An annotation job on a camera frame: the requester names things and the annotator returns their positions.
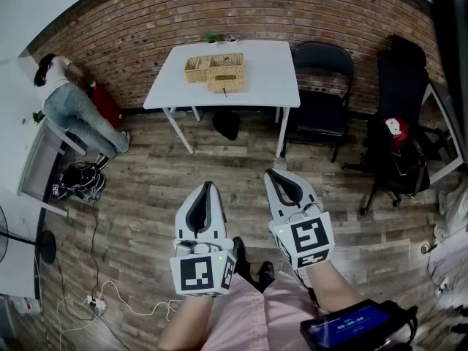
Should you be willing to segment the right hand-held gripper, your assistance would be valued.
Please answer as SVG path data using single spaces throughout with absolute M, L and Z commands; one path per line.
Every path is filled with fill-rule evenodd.
M 328 261 L 335 241 L 328 212 L 322 210 L 312 185 L 288 170 L 267 169 L 264 184 L 271 215 L 269 229 L 293 269 Z M 302 210 L 291 211 L 293 206 Z

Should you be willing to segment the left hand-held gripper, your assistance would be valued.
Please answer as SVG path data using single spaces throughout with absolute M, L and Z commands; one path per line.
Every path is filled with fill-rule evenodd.
M 226 237 L 219 191 L 206 181 L 182 203 L 175 216 L 175 256 L 170 258 L 175 292 L 185 296 L 228 294 L 235 270 L 233 240 Z

